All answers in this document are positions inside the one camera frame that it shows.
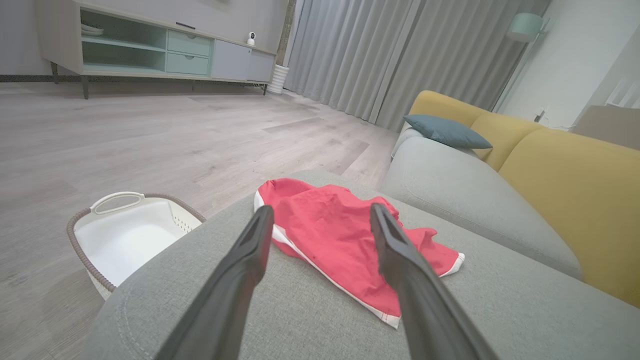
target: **green lampshade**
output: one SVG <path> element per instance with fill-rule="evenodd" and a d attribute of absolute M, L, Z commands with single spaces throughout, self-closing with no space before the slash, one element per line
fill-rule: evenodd
<path fill-rule="evenodd" d="M 542 18 L 534 13 L 519 13 L 513 17 L 507 37 L 521 42 L 532 42 L 542 27 Z"/>

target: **basket handle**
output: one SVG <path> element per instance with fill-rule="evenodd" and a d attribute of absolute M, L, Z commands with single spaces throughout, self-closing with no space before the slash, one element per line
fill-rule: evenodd
<path fill-rule="evenodd" d="M 126 197 L 126 196 L 135 196 L 138 198 L 138 201 L 136 202 L 132 202 L 131 204 L 126 204 L 123 206 L 119 206 L 117 208 L 113 208 L 113 209 L 109 209 L 109 210 L 104 210 L 104 211 L 97 211 L 97 208 L 104 204 L 107 201 L 113 200 L 113 199 L 117 199 L 119 197 Z M 105 197 L 103 197 L 102 199 L 96 201 L 95 203 L 93 203 L 93 205 L 91 205 L 91 207 L 89 209 L 91 209 L 91 212 L 94 215 L 102 215 L 102 214 L 106 214 L 106 213 L 111 213 L 114 211 L 118 211 L 118 210 L 122 210 L 122 209 L 126 209 L 126 208 L 130 208 L 131 206 L 135 206 L 138 205 L 139 203 L 142 202 L 142 200 L 145 199 L 145 194 L 142 193 L 136 193 L 136 192 L 117 192 L 117 193 L 112 193 L 110 195 L 107 195 Z"/>

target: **curtain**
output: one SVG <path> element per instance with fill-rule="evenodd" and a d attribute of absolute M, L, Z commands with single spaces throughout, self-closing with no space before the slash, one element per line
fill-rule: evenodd
<path fill-rule="evenodd" d="M 524 43 L 516 13 L 550 0 L 305 0 L 285 88 L 400 131 L 433 90 L 490 109 Z"/>
<path fill-rule="evenodd" d="M 379 112 L 369 118 L 400 131 L 422 90 L 490 110 L 525 44 L 505 37 L 520 12 L 542 14 L 549 0 L 426 0 L 416 16 Z"/>
<path fill-rule="evenodd" d="M 407 36 L 410 10 L 415 16 L 418 3 L 306 0 L 284 87 L 368 119 L 390 60 L 399 56 L 396 44 Z"/>

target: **blue pillow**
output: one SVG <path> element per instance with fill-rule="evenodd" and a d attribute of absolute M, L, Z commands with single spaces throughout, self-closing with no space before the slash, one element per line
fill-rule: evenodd
<path fill-rule="evenodd" d="M 405 115 L 404 120 L 424 137 L 462 149 L 490 149 L 493 146 L 480 134 L 457 121 L 430 115 Z"/>

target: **white ribbed pot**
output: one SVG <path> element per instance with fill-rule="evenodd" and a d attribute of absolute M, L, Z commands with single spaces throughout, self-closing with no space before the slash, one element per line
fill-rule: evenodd
<path fill-rule="evenodd" d="M 267 86 L 267 91 L 276 95 L 282 94 L 282 87 L 284 86 L 284 80 L 287 78 L 288 72 L 288 67 L 276 65 L 276 68 L 273 70 L 273 79 L 271 80 L 271 84 Z"/>

